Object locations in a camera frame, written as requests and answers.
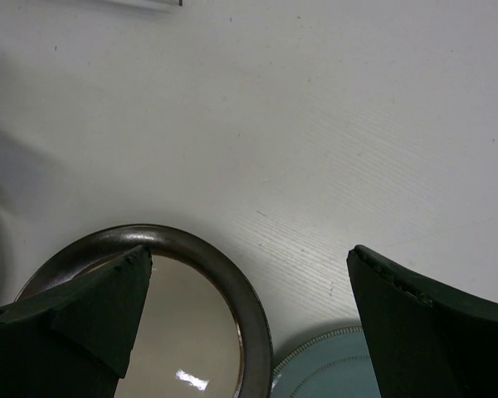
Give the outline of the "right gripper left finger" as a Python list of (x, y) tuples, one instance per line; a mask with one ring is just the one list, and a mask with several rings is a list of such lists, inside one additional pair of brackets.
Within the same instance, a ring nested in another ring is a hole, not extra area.
[(0, 397), (112, 397), (149, 288), (140, 245), (79, 278), (0, 307)]

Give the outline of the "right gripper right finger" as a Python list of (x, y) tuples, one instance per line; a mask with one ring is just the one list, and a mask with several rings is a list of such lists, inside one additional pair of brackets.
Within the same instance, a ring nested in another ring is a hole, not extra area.
[(347, 267), (383, 397), (498, 397), (498, 303), (363, 246)]

